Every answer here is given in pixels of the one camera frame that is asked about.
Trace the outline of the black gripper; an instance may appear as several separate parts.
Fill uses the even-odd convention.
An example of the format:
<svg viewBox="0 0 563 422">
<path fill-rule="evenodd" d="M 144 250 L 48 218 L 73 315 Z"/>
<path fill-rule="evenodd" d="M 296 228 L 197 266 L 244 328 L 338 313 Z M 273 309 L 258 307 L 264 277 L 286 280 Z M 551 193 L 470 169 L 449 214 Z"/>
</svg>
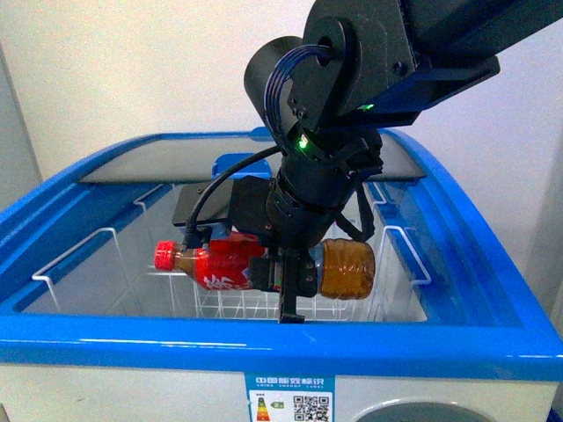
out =
<svg viewBox="0 0 563 422">
<path fill-rule="evenodd" d="M 312 298 L 318 293 L 318 271 L 305 250 L 267 250 L 260 257 L 250 258 L 248 285 L 280 295 L 280 324 L 302 324 L 304 317 L 297 314 L 296 298 Z"/>
</svg>

